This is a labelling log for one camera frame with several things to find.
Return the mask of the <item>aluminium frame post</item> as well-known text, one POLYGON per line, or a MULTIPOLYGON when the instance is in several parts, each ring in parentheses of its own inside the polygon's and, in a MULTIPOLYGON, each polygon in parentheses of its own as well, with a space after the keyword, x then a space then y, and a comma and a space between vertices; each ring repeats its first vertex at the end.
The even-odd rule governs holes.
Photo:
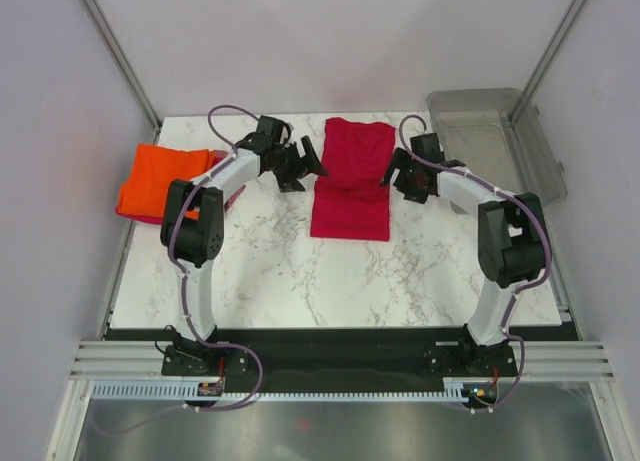
POLYGON ((523 115, 526 110, 526 106, 531 104, 533 97, 541 87, 554 61, 559 56, 589 1, 590 0, 570 0, 551 38, 536 63, 534 70, 529 76, 520 97, 508 115, 508 119, 511 123, 515 124, 523 115))
POLYGON ((111 57, 114 65, 123 78, 136 104, 144 114, 155 135, 162 128, 162 120, 146 93, 133 65, 131 64, 124 48, 119 42, 104 10, 98 0, 78 0, 87 14, 94 30, 99 36, 103 46, 111 57))

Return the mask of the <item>crimson red t shirt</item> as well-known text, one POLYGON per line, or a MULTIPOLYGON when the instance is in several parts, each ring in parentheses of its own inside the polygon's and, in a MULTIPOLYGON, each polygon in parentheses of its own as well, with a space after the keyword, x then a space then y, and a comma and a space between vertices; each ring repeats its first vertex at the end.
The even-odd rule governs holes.
POLYGON ((390 188, 382 185, 395 148, 393 126, 333 117, 325 123, 322 164, 314 186, 310 235, 390 240, 390 188))

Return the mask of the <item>left aluminium frame post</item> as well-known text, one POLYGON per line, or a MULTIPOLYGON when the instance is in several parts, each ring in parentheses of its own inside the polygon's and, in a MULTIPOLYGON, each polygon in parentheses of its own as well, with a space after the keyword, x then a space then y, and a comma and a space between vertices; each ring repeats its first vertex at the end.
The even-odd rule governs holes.
POLYGON ((162 128, 162 120, 146 93, 133 65, 131 64, 124 48, 119 42, 104 10, 98 0, 78 0, 87 14, 94 30, 99 36, 103 46, 111 57, 114 65, 123 78, 136 104, 144 114, 155 135, 162 128))

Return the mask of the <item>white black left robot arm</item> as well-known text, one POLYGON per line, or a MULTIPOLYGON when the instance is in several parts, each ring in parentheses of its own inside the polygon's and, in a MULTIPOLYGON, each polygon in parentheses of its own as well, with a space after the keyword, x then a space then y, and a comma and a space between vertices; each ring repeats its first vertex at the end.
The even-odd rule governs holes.
POLYGON ((198 374, 211 373, 220 359, 212 274, 224 242, 225 207, 264 173, 275 177, 282 193, 303 192, 301 180, 308 175, 328 175, 308 136, 296 142, 289 123, 261 116, 253 131, 229 144, 229 153, 214 167, 189 180, 176 179, 168 188, 160 240, 179 279, 177 333, 193 341, 184 360, 198 374))

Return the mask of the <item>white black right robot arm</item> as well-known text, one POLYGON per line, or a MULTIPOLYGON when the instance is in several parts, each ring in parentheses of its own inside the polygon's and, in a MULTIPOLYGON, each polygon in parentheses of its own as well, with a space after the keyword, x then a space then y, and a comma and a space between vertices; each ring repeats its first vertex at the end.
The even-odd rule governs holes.
POLYGON ((485 282, 466 324, 472 341, 458 349, 467 373, 483 373, 494 362, 493 345, 508 338, 516 297, 542 284, 551 249, 540 198, 502 190, 457 160, 447 161, 433 133, 415 136, 394 150, 381 184, 406 200, 424 204, 430 196, 451 202, 477 222, 478 264, 485 282))

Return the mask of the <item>right aluminium frame post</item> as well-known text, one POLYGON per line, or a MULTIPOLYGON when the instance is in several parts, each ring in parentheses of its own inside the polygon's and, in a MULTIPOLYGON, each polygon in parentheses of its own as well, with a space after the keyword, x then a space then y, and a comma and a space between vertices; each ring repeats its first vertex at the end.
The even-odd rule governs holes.
POLYGON ((534 70, 529 76, 520 97, 508 115, 508 119, 511 123, 515 124, 523 115, 526 110, 526 106, 531 104, 533 97, 541 87, 554 61, 559 56, 589 1, 590 0, 570 0, 551 38, 536 63, 534 70))

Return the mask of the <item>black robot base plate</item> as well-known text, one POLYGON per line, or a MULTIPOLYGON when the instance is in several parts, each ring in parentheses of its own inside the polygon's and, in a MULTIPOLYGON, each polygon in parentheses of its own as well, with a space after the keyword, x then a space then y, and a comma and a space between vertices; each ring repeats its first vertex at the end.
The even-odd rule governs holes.
POLYGON ((257 388, 372 392, 441 387, 447 377, 507 378, 508 342, 477 347, 463 327, 218 329, 215 345, 173 336, 165 376, 220 376, 234 392, 257 388))

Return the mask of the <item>clear grey plastic bin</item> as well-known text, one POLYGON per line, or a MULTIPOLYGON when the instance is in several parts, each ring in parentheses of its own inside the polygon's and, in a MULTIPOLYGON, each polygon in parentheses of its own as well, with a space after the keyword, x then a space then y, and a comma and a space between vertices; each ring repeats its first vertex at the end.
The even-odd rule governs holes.
POLYGON ((515 88, 436 91, 427 96, 431 124, 449 159, 487 182, 533 192, 544 206, 564 201, 563 168, 536 110, 515 88))

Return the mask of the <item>orange t shirt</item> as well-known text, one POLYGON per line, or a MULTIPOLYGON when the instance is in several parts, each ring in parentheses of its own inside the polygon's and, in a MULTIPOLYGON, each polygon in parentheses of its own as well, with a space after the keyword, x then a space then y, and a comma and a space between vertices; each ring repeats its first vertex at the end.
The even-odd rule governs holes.
POLYGON ((120 187, 115 212, 138 222, 161 224, 170 184, 205 173, 219 159, 212 150, 138 145, 130 174, 120 187))

